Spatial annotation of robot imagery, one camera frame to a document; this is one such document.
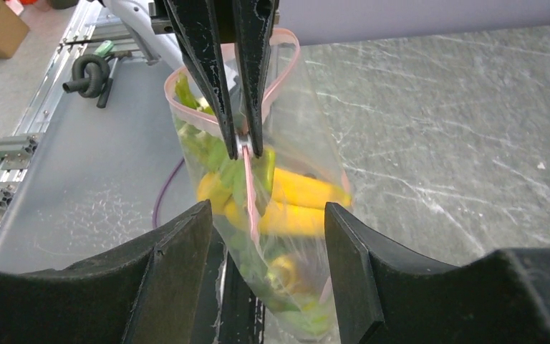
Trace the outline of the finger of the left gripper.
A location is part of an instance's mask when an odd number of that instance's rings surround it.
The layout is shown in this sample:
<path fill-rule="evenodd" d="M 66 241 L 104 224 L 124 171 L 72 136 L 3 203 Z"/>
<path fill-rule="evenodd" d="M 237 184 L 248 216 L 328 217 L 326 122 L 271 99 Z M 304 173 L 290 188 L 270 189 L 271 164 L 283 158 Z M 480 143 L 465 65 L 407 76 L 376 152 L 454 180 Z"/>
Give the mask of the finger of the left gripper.
<path fill-rule="evenodd" d="M 232 1 L 166 1 L 183 61 L 218 121 L 228 156 L 238 158 L 231 99 L 221 51 L 236 38 Z"/>
<path fill-rule="evenodd" d="M 256 157 L 263 155 L 262 101 L 266 86 L 271 38 L 279 2 L 233 1 L 236 59 L 241 74 L 243 110 Z"/>

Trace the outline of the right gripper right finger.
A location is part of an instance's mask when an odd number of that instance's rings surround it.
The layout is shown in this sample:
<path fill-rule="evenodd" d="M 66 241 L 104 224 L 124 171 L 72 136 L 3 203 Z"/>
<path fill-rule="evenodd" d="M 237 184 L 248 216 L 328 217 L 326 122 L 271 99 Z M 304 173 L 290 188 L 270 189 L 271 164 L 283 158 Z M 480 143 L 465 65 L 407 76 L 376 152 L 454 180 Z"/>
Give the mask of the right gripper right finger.
<path fill-rule="evenodd" d="M 456 267 L 335 203 L 325 237 L 343 343 L 550 343 L 550 248 L 498 249 Z"/>

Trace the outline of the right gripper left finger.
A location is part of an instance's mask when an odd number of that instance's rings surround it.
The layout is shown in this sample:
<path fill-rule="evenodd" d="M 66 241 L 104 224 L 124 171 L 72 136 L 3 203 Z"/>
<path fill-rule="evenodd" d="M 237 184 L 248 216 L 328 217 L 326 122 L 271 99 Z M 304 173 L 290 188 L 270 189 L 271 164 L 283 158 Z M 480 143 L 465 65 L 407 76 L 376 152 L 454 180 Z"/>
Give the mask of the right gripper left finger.
<path fill-rule="evenodd" d="M 201 201 L 65 269 L 0 272 L 0 343 L 189 343 L 211 232 Z"/>

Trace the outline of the clear zip top bag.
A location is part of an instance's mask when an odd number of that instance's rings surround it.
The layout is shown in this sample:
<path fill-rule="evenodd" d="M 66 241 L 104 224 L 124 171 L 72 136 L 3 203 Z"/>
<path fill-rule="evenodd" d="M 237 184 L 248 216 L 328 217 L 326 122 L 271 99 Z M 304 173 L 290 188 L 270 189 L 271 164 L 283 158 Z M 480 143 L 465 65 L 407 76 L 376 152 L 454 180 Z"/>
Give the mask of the clear zip top bag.
<path fill-rule="evenodd" d="M 270 39 L 261 105 L 264 152 L 243 139 L 232 160 L 214 112 L 185 67 L 165 81 L 192 187 L 209 200 L 213 223 L 246 284 L 280 326 L 319 342 L 337 324 L 324 236 L 324 209 L 351 209 L 342 167 L 296 35 Z"/>

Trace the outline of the yellow toy bananas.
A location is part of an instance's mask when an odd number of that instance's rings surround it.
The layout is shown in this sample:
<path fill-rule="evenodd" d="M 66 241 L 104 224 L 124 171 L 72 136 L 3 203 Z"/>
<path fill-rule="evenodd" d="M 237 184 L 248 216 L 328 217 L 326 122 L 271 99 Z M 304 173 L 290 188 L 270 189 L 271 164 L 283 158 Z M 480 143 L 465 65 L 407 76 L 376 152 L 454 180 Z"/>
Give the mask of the yellow toy bananas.
<path fill-rule="evenodd" d="M 328 202 L 346 208 L 352 194 L 342 186 L 276 167 L 269 191 L 256 187 L 257 234 L 247 205 L 212 209 L 240 273 L 264 294 L 316 297 L 329 286 L 324 243 Z"/>

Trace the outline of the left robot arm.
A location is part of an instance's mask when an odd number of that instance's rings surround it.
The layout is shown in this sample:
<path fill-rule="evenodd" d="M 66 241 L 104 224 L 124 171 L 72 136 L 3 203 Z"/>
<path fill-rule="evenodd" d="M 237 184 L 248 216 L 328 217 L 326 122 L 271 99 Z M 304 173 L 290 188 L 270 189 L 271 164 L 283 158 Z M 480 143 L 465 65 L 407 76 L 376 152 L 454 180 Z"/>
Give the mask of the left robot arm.
<path fill-rule="evenodd" d="M 170 66 L 185 65 L 216 115 L 228 155 L 247 135 L 264 152 L 261 108 L 278 1 L 102 1 Z"/>

